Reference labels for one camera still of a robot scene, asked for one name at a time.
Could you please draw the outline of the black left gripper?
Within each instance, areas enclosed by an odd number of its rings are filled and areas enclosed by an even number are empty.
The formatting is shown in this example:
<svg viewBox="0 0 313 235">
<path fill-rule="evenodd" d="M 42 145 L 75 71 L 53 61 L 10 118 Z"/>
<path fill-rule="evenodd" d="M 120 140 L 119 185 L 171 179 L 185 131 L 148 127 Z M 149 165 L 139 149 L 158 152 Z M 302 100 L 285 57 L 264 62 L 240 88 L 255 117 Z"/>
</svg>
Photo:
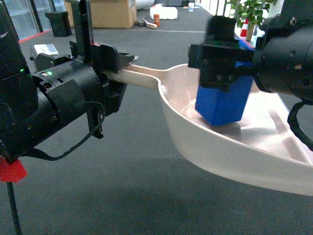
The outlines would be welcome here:
<svg viewBox="0 0 313 235">
<path fill-rule="evenodd" d="M 110 82 L 107 73 L 117 74 L 138 59 L 94 41 L 90 1 L 69 3 L 76 37 L 70 42 L 71 60 L 33 75 L 44 104 L 32 126 L 32 139 L 47 139 L 83 114 L 88 118 L 88 136 L 101 139 L 102 122 L 119 110 L 126 89 L 124 83 Z"/>
</svg>

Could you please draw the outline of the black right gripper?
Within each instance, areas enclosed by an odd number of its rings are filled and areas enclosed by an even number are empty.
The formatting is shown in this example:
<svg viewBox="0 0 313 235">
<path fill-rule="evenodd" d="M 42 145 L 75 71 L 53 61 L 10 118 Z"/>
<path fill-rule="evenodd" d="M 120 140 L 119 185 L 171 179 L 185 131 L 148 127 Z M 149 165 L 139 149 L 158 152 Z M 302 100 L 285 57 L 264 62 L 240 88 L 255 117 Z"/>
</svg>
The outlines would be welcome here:
<svg viewBox="0 0 313 235">
<path fill-rule="evenodd" d="M 228 92 L 230 85 L 242 76 L 255 76 L 254 51 L 240 44 L 235 36 L 236 20 L 213 16 L 207 21 L 204 42 L 191 44 L 188 67 L 200 71 L 199 85 Z"/>
</svg>

